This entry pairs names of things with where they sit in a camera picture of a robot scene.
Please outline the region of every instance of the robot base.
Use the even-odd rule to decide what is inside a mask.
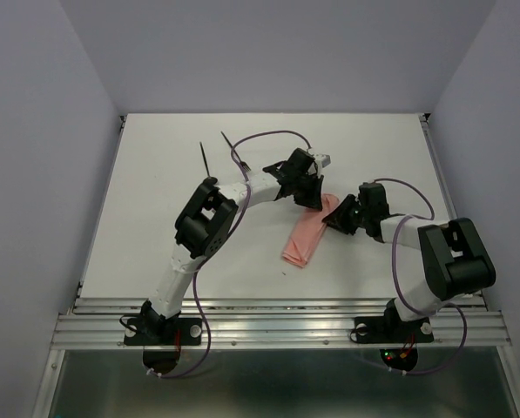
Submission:
[[[350,338],[357,344],[402,344],[412,335],[417,343],[433,342],[429,319],[404,322],[394,307],[388,307],[383,316],[356,317]]]
[[[180,331],[180,346],[201,344],[201,318],[177,318],[162,334],[149,332],[141,316],[128,319],[126,324],[138,330],[136,333],[126,330],[124,337],[126,346],[174,346],[178,331]]]

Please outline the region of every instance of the black joint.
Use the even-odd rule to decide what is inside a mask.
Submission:
[[[205,179],[174,224],[176,243],[185,246],[193,259],[211,257],[219,251],[238,211],[234,200],[219,193],[216,183],[216,178]]]
[[[496,282],[496,269],[470,219],[451,220],[445,228],[425,226],[418,236],[426,281],[440,300]]]
[[[380,224],[390,216],[385,188],[379,183],[364,183],[359,191],[358,199],[349,194],[323,222],[342,233],[355,234],[362,228],[369,237],[382,240]]]
[[[323,176],[318,178],[316,172],[308,173],[314,163],[314,156],[296,148],[287,161],[265,167],[263,171],[274,176],[280,184],[275,200],[293,196],[297,205],[320,211]]]

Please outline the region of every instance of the white enclosure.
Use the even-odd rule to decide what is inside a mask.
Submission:
[[[145,299],[170,262],[174,221],[206,176],[199,141],[212,175],[221,184],[240,172],[220,136],[234,141],[260,132],[291,129],[317,152],[331,155],[322,191],[343,200],[371,179],[392,177],[416,185],[438,219],[446,205],[417,115],[360,114],[180,114],[129,115],[118,148],[105,206],[84,277],[82,299]],[[240,155],[255,170],[304,147],[292,135],[257,138]],[[386,184],[392,212],[426,215],[412,191]],[[359,231],[354,237],[327,230],[309,265],[281,258],[304,211],[292,198],[252,208],[239,230],[199,276],[203,298],[327,299],[393,298],[390,246]],[[405,289],[423,275],[416,250],[401,251]]]
[[[220,129],[236,139],[271,128],[263,118],[285,127],[296,118],[290,128],[332,154],[328,192],[342,199],[364,180],[395,175],[447,216],[412,115],[135,115],[220,111],[433,113],[436,155],[457,214],[475,221],[496,263],[490,300],[505,314],[503,343],[517,355],[510,364],[520,364],[520,0],[3,0],[0,417],[29,416],[41,375],[57,370],[56,350],[46,369],[44,360],[81,279],[82,300],[152,289],[170,255],[173,217],[205,175],[197,143],[215,175],[238,178]],[[259,168],[299,145],[270,138],[243,152]],[[133,156],[152,163],[136,170]],[[122,184],[136,180],[130,190]],[[414,194],[388,190],[398,212],[425,210]],[[300,213],[290,199],[251,210],[200,277],[203,296],[276,296],[275,285],[281,297],[393,295],[388,248],[362,234],[328,231],[304,271],[282,263]],[[257,265],[215,264],[244,246]],[[414,257],[402,251],[403,273],[418,271]],[[520,388],[517,373],[505,373]]]

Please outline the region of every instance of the white wall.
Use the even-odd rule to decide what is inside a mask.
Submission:
[[[117,138],[58,1],[0,0],[0,418],[30,415]]]
[[[431,111],[493,0],[61,0],[128,111]]]
[[[520,367],[520,0],[500,0],[430,119],[457,211],[474,218],[496,264]]]

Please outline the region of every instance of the black mounting bracket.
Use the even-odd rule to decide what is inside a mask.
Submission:
[[[178,332],[180,332],[180,346],[199,346],[201,344],[201,318],[175,318],[170,326],[159,334],[148,332],[145,320],[141,316],[129,318],[126,325],[134,327],[138,331],[129,336],[130,330],[126,329],[125,346],[175,346]],[[199,330],[199,334],[194,333],[193,330]]]
[[[165,318],[146,300],[139,314],[128,317],[124,344],[126,346],[198,346],[201,344],[201,318]]]
[[[434,341],[428,318],[405,322],[399,317],[391,300],[383,316],[356,317],[351,340],[358,344],[402,344],[411,335],[415,336],[417,343]]]
[[[470,219],[453,219],[447,227],[424,226],[418,238],[426,281],[440,300],[496,282],[496,269]]]

